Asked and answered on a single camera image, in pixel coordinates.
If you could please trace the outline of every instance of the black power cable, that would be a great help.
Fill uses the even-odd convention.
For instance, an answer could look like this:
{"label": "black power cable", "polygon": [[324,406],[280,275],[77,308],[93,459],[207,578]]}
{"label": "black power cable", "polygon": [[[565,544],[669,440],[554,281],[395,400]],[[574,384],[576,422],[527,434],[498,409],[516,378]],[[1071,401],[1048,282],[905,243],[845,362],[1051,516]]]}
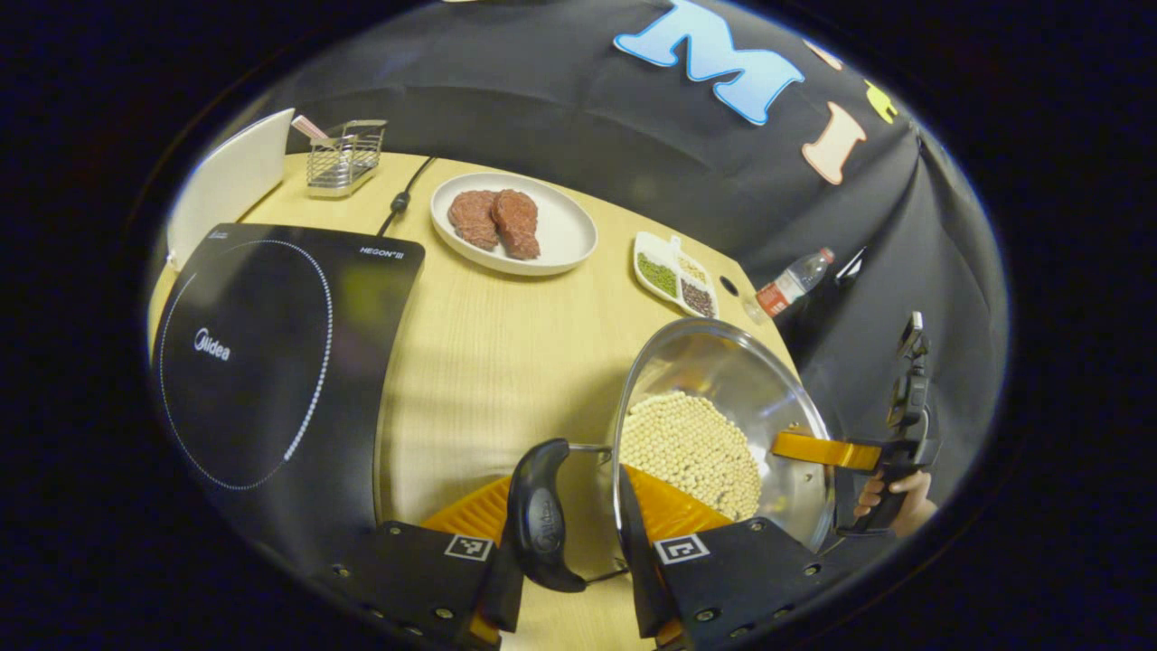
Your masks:
{"label": "black power cable", "polygon": [[393,197],[393,200],[390,201],[390,216],[385,217],[385,221],[382,222],[382,227],[377,229],[378,237],[385,234],[385,229],[390,227],[390,222],[393,221],[395,216],[398,216],[399,214],[406,212],[406,206],[410,205],[410,188],[414,186],[414,180],[418,180],[418,176],[422,171],[426,171],[426,168],[429,167],[429,164],[436,160],[437,156],[430,156],[426,158],[426,162],[422,163],[422,167],[418,168],[418,171],[415,171],[414,175],[410,177],[410,183],[406,183],[406,188],[398,192],[398,194]]}

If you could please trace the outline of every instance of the black induction cooktop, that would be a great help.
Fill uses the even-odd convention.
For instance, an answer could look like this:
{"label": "black induction cooktop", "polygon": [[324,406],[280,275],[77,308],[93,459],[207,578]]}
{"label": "black induction cooktop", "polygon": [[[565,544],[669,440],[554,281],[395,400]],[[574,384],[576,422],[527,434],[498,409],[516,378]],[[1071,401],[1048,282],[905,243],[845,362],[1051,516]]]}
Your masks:
{"label": "black induction cooktop", "polygon": [[403,239],[223,223],[162,312],[169,435],[234,527],[300,570],[376,524],[382,390],[423,259]]}

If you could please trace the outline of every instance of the letter i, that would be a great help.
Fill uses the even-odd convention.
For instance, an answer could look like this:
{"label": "letter i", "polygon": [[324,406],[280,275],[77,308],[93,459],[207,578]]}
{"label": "letter i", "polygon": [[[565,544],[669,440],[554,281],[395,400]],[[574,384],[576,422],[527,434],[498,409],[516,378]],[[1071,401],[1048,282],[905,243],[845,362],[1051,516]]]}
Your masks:
{"label": "letter i", "polygon": [[863,127],[835,102],[827,103],[832,119],[827,121],[819,139],[803,146],[803,157],[828,183],[839,185],[843,182],[843,162],[852,154],[852,147],[857,141],[868,140]]}

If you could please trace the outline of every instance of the raw steak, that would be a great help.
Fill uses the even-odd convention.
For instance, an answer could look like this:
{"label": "raw steak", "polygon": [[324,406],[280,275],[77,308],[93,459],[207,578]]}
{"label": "raw steak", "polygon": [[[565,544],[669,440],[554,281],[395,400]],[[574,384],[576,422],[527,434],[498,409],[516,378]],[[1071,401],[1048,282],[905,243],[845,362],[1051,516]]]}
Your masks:
{"label": "raw steak", "polygon": [[538,228],[538,206],[535,200],[516,190],[502,190],[494,199],[491,212],[494,223],[499,225],[507,253],[513,258],[533,259],[538,257],[538,239],[535,230]]}
{"label": "raw steak", "polygon": [[499,234],[491,220],[495,192],[467,190],[450,204],[450,223],[463,239],[480,249],[491,250],[499,243]]}

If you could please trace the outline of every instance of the wooden table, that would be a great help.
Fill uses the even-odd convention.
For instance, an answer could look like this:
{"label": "wooden table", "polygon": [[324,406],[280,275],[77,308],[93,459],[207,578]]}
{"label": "wooden table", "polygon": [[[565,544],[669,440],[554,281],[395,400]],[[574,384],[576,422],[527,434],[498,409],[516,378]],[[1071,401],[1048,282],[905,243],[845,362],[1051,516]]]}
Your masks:
{"label": "wooden table", "polygon": [[[285,180],[242,219],[376,232],[390,201],[423,162],[383,154],[377,177],[346,199],[305,193],[305,155],[286,158]],[[491,271],[460,257],[435,232],[429,199],[455,176],[498,171],[439,160],[419,177],[408,210],[391,237],[426,247],[426,265],[411,295],[385,378],[374,487],[378,521],[419,524],[437,510],[510,474],[537,443],[563,437],[605,443],[627,371],[664,324],[685,316],[634,279],[635,232],[666,239],[670,228],[613,204],[557,186],[598,227],[598,247],[567,273],[529,278]],[[795,373],[774,325],[754,323],[739,298],[718,283],[725,275],[740,295],[754,288],[738,262],[680,234],[683,250],[715,275],[720,318],[761,341]],[[176,279],[165,269],[149,304],[149,336]],[[572,569],[594,576],[611,569],[613,531],[599,510],[607,496],[591,480],[595,461],[572,456],[559,475]],[[631,583],[618,577],[578,594],[526,582],[518,632],[503,649],[654,649],[639,639]]]}

